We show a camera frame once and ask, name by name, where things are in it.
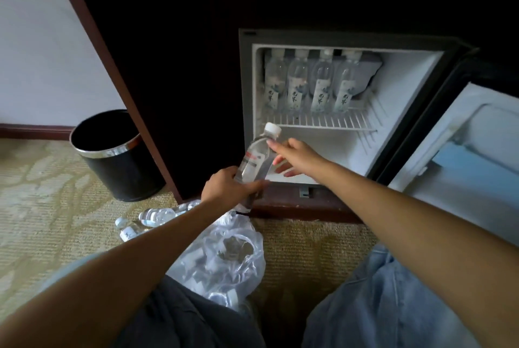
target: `carpet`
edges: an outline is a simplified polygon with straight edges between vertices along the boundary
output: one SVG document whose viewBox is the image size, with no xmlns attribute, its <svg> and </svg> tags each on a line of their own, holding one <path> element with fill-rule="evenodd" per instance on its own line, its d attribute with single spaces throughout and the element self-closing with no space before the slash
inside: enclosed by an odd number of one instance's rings
<svg viewBox="0 0 519 348">
<path fill-rule="evenodd" d="M 0 139 L 0 321 L 61 266 L 120 242 L 114 221 L 177 203 L 115 200 L 68 142 Z M 363 225 L 254 219 L 267 268 L 252 294 L 267 343 L 297 345 L 314 306 L 376 243 Z"/>
</svg>

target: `fridge shelf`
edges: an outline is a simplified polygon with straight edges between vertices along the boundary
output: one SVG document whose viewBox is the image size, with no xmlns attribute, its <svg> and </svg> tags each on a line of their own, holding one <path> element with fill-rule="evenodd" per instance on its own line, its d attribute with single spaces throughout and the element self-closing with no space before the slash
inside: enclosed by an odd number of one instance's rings
<svg viewBox="0 0 519 348">
<path fill-rule="evenodd" d="M 375 132 L 365 109 L 349 109 L 342 114 L 276 113 L 264 116 L 264 121 L 274 123 L 280 127 L 295 128 L 326 128 L 341 129 L 343 131 Z"/>
</svg>

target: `metal latch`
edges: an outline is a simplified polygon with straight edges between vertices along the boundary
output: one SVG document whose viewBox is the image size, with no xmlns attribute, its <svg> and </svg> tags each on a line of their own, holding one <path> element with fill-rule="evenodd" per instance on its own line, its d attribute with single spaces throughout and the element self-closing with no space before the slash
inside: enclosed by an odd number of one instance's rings
<svg viewBox="0 0 519 348">
<path fill-rule="evenodd" d="M 308 186 L 299 187 L 299 197 L 300 198 L 309 198 L 310 197 L 310 189 L 308 188 Z"/>
</svg>

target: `water bottle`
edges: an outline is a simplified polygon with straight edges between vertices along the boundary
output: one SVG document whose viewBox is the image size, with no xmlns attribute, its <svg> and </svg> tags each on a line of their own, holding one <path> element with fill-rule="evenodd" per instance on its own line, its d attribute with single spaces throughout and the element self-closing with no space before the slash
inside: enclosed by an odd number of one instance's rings
<svg viewBox="0 0 519 348">
<path fill-rule="evenodd" d="M 351 97 L 355 94 L 355 72 L 359 67 L 362 52 L 355 50 L 343 50 L 342 56 L 346 56 L 346 60 L 339 66 L 337 70 L 337 81 L 333 88 L 332 111 L 334 113 L 344 113 L 350 104 Z"/>
<path fill-rule="evenodd" d="M 272 49 L 272 57 L 265 67 L 264 103 L 265 108 L 270 112 L 281 109 L 281 99 L 285 95 L 287 64 L 283 60 L 284 56 L 284 49 Z"/>
<path fill-rule="evenodd" d="M 146 209 L 139 214 L 139 221 L 145 227 L 160 227 L 166 222 L 178 217 L 200 204 L 200 200 L 192 200 L 174 208 Z"/>
<path fill-rule="evenodd" d="M 127 242 L 144 233 L 144 229 L 124 217 L 119 217 L 115 220 L 115 226 L 119 230 L 119 237 L 123 242 Z"/>
<path fill-rule="evenodd" d="M 308 53 L 308 49 L 296 49 L 295 59 L 289 65 L 286 106 L 292 113 L 301 110 L 308 93 Z"/>
<path fill-rule="evenodd" d="M 325 111 L 330 96 L 333 78 L 333 49 L 323 49 L 319 53 L 319 61 L 310 74 L 310 111 L 322 113 Z"/>
<path fill-rule="evenodd" d="M 267 123 L 265 125 L 263 134 L 253 140 L 247 149 L 234 180 L 240 183 L 248 183 L 263 180 L 267 177 L 268 170 L 276 156 L 276 152 L 268 146 L 267 139 L 276 140 L 279 134 L 281 134 L 281 128 L 276 124 Z M 256 194 L 249 195 L 247 199 L 235 207 L 235 210 L 238 213 L 250 212 L 255 196 Z"/>
</svg>

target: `plastic bag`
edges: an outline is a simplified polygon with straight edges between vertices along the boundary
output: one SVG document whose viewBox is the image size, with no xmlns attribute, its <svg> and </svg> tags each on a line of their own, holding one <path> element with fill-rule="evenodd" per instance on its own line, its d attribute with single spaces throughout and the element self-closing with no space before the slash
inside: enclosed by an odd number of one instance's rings
<svg viewBox="0 0 519 348">
<path fill-rule="evenodd" d="M 231 210 L 206 228 L 166 274 L 204 298 L 237 311 L 264 272 L 262 234 L 255 231 L 249 217 Z"/>
</svg>

